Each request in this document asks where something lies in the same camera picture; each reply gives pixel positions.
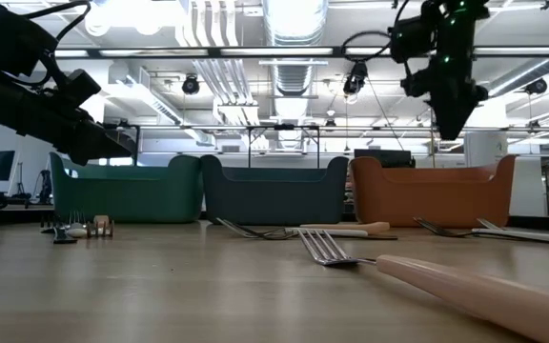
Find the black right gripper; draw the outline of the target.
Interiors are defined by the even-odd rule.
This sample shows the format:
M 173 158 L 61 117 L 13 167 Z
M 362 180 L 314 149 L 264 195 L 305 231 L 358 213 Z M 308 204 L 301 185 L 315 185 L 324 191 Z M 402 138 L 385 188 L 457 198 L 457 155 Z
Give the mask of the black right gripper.
M 412 72 L 408 64 L 403 67 L 405 77 L 400 80 L 400 86 L 410 97 L 430 94 L 425 103 L 434 106 L 438 132 L 443 140 L 457 139 L 474 107 L 480 107 L 480 102 L 488 99 L 488 90 L 473 78 L 472 64 L 445 67 L 443 75 L 433 66 L 416 72 Z

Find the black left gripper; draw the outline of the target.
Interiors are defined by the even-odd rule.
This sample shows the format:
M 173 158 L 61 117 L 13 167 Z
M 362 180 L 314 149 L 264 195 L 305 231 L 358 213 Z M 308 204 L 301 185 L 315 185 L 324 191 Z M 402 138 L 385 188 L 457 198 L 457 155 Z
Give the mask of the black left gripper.
M 82 166 L 90 160 L 132 156 L 132 138 L 125 132 L 103 128 L 79 108 L 2 80 L 0 125 L 51 143 Z

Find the black fork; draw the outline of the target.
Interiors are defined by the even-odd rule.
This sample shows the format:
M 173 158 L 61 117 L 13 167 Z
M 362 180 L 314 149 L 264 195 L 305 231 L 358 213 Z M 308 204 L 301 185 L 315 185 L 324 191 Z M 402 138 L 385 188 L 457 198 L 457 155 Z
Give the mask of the black fork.
M 228 221 L 226 219 L 217 218 L 216 221 L 226 227 L 227 229 L 236 232 L 246 238 L 261 238 L 264 240 L 286 240 L 292 237 L 295 237 L 298 235 L 298 233 L 290 233 L 286 234 L 283 229 L 284 228 L 300 228 L 299 227 L 284 227 L 281 229 L 275 229 L 267 232 L 256 232 L 253 231 L 247 227 L 242 227 L 239 224 L 235 224 L 231 221 Z M 395 235 L 389 234 L 389 231 L 382 232 L 374 235 L 369 235 L 368 237 L 358 237 L 362 239 L 376 239 L 376 240 L 396 240 L 397 237 Z
M 74 244 L 76 238 L 67 234 L 67 229 L 62 219 L 55 213 L 43 214 L 40 220 L 41 233 L 51 233 L 53 244 Z
M 473 233 L 472 232 L 451 232 L 448 230 L 445 230 L 441 228 L 440 226 L 436 225 L 435 223 L 432 223 L 430 221 L 427 221 L 420 217 L 414 217 L 414 221 L 419 224 L 419 226 L 427 229 L 428 231 L 444 237 L 465 237 L 470 236 Z

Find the black-framed background table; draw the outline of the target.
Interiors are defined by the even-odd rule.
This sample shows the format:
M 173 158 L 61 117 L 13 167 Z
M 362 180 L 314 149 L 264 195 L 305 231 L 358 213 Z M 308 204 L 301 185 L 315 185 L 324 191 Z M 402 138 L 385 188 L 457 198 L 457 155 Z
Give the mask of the black-framed background table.
M 107 164 L 120 166 L 126 163 L 136 167 L 138 165 L 141 128 L 138 125 L 130 124 L 126 120 L 120 120 L 118 123 L 105 123 L 104 128 L 108 137 L 130 152 L 128 156 L 107 156 Z
M 318 125 L 294 125 L 294 124 L 273 124 L 273 125 L 247 125 L 244 127 L 244 130 L 247 132 L 249 137 L 248 144 L 248 156 L 247 156 L 247 167 L 250 169 L 252 167 L 252 139 L 253 131 L 261 131 L 265 133 L 267 130 L 273 131 L 302 131 L 301 139 L 304 136 L 308 136 L 316 144 L 316 167 L 320 168 L 320 138 L 321 138 L 321 129 Z

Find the green plastic bin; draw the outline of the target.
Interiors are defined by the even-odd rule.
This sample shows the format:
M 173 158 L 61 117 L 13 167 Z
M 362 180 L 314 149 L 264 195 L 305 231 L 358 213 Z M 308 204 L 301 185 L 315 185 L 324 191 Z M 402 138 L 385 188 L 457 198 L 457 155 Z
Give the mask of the green plastic bin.
M 202 211 L 201 161 L 177 155 L 165 167 L 79 166 L 50 154 L 55 213 L 107 215 L 117 223 L 189 223 Z

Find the orange plastic bin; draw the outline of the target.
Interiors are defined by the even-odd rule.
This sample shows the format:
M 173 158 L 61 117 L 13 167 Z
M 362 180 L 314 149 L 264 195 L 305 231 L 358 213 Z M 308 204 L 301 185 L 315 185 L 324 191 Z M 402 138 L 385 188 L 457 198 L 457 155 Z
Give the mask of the orange plastic bin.
M 373 157 L 350 163 L 356 220 L 410 228 L 418 218 L 444 228 L 498 226 L 510 215 L 516 157 L 472 168 L 384 168 Z

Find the black hanging ceiling device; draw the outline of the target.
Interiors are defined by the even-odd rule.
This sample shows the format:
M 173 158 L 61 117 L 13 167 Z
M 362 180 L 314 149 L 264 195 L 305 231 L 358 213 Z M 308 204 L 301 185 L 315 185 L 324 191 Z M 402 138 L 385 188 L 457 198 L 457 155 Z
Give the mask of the black hanging ceiling device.
M 345 95 L 357 95 L 365 85 L 368 69 L 364 62 L 355 62 L 343 86 Z
M 527 94 L 533 95 L 533 94 L 545 93 L 547 91 L 547 88 L 548 88 L 547 82 L 543 78 L 540 78 L 530 84 L 527 84 L 523 90 Z
M 186 95 L 195 95 L 200 92 L 200 83 L 198 77 L 194 73 L 188 73 L 181 87 Z

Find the black overhead bar with lights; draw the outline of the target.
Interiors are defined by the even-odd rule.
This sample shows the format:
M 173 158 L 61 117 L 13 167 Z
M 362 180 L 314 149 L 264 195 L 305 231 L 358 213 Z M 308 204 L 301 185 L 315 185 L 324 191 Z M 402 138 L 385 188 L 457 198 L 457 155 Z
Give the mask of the black overhead bar with lights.
M 235 59 L 235 58 L 389 58 L 382 47 L 210 47 L 210 48 L 80 48 L 59 49 L 57 59 Z M 549 58 L 549 46 L 475 46 L 476 58 Z

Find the teal plastic bin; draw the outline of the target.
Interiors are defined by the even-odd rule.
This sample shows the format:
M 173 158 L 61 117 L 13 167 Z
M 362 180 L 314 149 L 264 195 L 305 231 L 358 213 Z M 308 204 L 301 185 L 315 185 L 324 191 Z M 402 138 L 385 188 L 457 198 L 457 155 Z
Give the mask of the teal plastic bin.
M 200 158 L 206 216 L 248 226 L 335 224 L 343 215 L 349 159 L 325 169 L 230 168 L 214 155 Z

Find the silver ventilation duct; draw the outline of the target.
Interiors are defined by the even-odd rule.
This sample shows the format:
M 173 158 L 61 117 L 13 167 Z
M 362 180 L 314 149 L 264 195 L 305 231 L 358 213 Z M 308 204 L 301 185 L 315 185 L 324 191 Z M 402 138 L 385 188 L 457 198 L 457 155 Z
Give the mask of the silver ventilation duct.
M 317 46 L 327 20 L 329 0 L 261 0 L 269 46 Z M 274 87 L 284 96 L 301 96 L 311 86 L 313 66 L 272 67 Z

